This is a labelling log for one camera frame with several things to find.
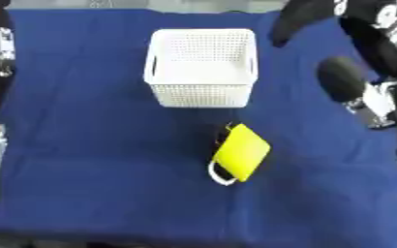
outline blue cloth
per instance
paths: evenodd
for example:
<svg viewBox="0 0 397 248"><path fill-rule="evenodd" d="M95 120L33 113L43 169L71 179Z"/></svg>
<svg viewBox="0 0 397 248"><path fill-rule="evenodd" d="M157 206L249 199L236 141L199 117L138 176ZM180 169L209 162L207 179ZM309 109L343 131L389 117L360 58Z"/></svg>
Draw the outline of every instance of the blue cloth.
<svg viewBox="0 0 397 248"><path fill-rule="evenodd" d="M18 75L0 120L0 232L252 247L397 247L397 136L367 130L315 77L358 58L335 20L284 49L276 13L13 11ZM160 28L244 27L258 38L249 106L162 108L142 80ZM246 183L206 174L215 128L238 117L273 144Z"/></svg>

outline basket handle hole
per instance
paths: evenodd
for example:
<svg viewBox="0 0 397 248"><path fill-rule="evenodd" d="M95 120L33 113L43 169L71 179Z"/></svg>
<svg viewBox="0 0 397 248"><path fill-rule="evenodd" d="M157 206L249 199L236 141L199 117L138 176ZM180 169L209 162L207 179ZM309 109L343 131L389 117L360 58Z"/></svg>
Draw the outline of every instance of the basket handle hole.
<svg viewBox="0 0 397 248"><path fill-rule="evenodd" d="M255 66L255 63L253 61L253 58L250 58L250 71L251 71L251 73L254 72L254 66Z"/></svg>
<svg viewBox="0 0 397 248"><path fill-rule="evenodd" d="M152 65L152 75L153 76L155 76L155 72L156 72L156 64L157 64L157 61L158 60L158 58L156 58L155 57L155 59L153 60L153 65Z"/></svg>

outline white mug handle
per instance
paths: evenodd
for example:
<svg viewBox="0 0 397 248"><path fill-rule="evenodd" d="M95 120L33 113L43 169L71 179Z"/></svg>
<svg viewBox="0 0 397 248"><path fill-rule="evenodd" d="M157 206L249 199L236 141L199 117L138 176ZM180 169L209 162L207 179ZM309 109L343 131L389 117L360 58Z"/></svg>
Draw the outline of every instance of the white mug handle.
<svg viewBox="0 0 397 248"><path fill-rule="evenodd" d="M210 177L212 177L212 179L214 179L214 181L216 181L219 184L224 185L224 186L230 186L237 180L236 178L225 180L224 178L219 176L217 174L217 172L215 172L215 161L211 161L209 163L209 166L207 167L207 171L209 172Z"/></svg>

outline table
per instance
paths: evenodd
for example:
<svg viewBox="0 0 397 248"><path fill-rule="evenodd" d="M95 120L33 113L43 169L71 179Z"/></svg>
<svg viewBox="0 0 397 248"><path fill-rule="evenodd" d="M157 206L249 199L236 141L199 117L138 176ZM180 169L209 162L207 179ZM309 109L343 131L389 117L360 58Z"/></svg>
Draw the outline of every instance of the table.
<svg viewBox="0 0 397 248"><path fill-rule="evenodd" d="M277 13L12 11L18 74L0 121L0 233L196 246L397 247L397 136L367 130L318 86L322 59L358 59L335 20L270 46ZM160 107L142 80L160 28L251 28L251 103ZM234 116L273 144L250 181L206 174Z"/></svg>

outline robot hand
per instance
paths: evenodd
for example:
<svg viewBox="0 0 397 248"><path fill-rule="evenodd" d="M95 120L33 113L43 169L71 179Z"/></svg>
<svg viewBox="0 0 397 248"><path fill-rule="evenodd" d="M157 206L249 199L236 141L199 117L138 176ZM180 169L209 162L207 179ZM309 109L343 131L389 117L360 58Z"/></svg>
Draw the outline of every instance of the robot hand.
<svg viewBox="0 0 397 248"><path fill-rule="evenodd" d="M397 0L290 0L269 36L275 47L283 47L303 27L333 16L358 18L386 27L396 14Z"/></svg>

